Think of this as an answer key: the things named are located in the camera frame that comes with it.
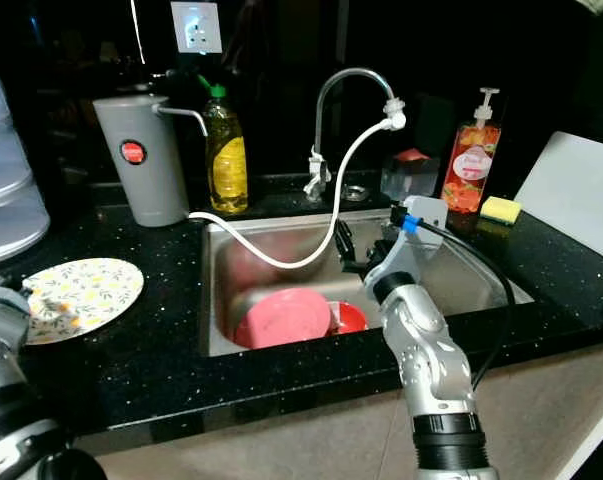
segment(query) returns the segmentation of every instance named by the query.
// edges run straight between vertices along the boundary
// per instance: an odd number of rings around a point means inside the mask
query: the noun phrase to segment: black cable
[[[503,290],[505,290],[505,296],[508,301],[505,321],[503,322],[503,326],[501,327],[501,331],[499,332],[499,335],[497,336],[497,340],[496,340],[494,346],[492,347],[492,350],[490,351],[487,358],[481,365],[481,368],[479,368],[477,373],[474,375],[474,378],[472,379],[472,388],[476,389],[477,385],[479,385],[479,382],[484,377],[485,373],[488,371],[488,368],[490,368],[490,365],[492,365],[492,362],[494,362],[494,360],[497,358],[497,355],[499,354],[499,351],[501,350],[501,347],[502,347],[503,343],[505,343],[508,333],[510,332],[510,326],[512,325],[512,309],[514,308],[514,306],[516,304],[516,302],[514,300],[514,292],[512,291],[512,286],[510,285],[510,282],[508,281],[508,279],[504,275],[504,273],[501,271],[501,269],[492,260],[490,260],[488,257],[486,257],[484,254],[482,254],[479,250],[474,248],[469,243],[464,242],[463,240],[455,237],[451,233],[446,232],[445,230],[443,230],[441,228],[435,227],[434,225],[430,225],[429,223],[425,223],[422,218],[419,219],[418,225],[421,228],[425,228],[426,230],[429,230],[432,233],[436,233],[437,235],[442,236],[446,240],[449,240],[450,242],[454,243],[455,245],[458,245],[458,246],[464,248],[465,250],[470,252],[472,255],[477,257],[490,270],[492,270],[492,272],[494,272],[496,277],[501,282],[501,285],[503,285]]]

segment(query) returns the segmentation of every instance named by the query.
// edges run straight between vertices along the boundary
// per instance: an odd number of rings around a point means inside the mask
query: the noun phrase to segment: white hose
[[[273,267],[281,268],[284,270],[294,270],[296,268],[305,267],[306,265],[309,265],[310,263],[315,261],[319,257],[319,255],[321,255],[323,253],[323,251],[327,248],[327,246],[330,244],[330,240],[332,239],[332,235],[334,234],[334,227],[337,223],[337,217],[339,215],[339,206],[341,204],[341,186],[343,184],[343,175],[345,174],[345,169],[348,166],[348,163],[350,162],[350,158],[352,157],[352,155],[354,154],[356,149],[359,148],[359,145],[361,145],[365,141],[365,139],[367,139],[370,135],[372,135],[375,132],[378,132],[379,130],[388,130],[390,127],[391,127],[391,121],[387,118],[383,119],[376,125],[373,125],[370,128],[368,128],[361,135],[359,135],[359,137],[354,142],[352,142],[352,145],[350,145],[350,148],[348,148],[348,151],[345,153],[343,160],[341,160],[341,165],[339,166],[339,171],[337,173],[337,180],[336,180],[336,183],[334,186],[334,206],[332,208],[332,217],[330,218],[330,226],[328,227],[328,231],[326,232],[323,241],[317,247],[317,249],[313,253],[311,253],[309,256],[304,258],[303,260],[299,260],[297,262],[281,262],[275,258],[272,258],[272,257],[266,255],[261,250],[259,250],[257,247],[255,247],[253,244],[251,244],[237,230],[235,230],[234,227],[232,227],[232,225],[230,225],[228,222],[226,222],[222,218],[220,218],[212,213],[192,212],[188,216],[188,218],[209,220],[211,222],[216,223],[222,229],[224,229],[226,232],[228,232],[230,235],[232,235],[234,238],[236,238],[237,241],[241,245],[243,245],[245,248],[250,250],[250,252],[252,252],[254,255],[259,257],[264,262],[269,263]]]

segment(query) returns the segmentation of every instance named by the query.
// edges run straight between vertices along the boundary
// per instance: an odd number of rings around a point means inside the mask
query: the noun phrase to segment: yellow dish soap
[[[203,118],[208,129],[206,167],[210,201],[220,212],[242,212],[248,207],[248,174],[241,125],[228,105],[225,87],[214,85],[209,90],[212,98],[203,110]]]

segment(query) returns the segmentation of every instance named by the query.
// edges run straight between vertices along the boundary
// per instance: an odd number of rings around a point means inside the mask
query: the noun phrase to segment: label
[[[488,176],[492,159],[475,145],[454,159],[452,168],[454,173],[463,180],[480,180]]]
[[[221,197],[238,197],[246,194],[248,176],[243,137],[230,140],[214,157],[212,178],[214,189]]]
[[[147,158],[147,153],[143,145],[136,140],[124,140],[119,147],[121,156],[130,165],[141,165]]]

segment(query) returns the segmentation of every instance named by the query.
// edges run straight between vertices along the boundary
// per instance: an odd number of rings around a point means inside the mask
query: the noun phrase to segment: red soap dispenser
[[[441,198],[455,212],[471,213],[479,209],[483,188],[501,136],[493,122],[490,97],[496,88],[482,88],[483,104],[474,111],[475,122],[461,124],[443,182]]]

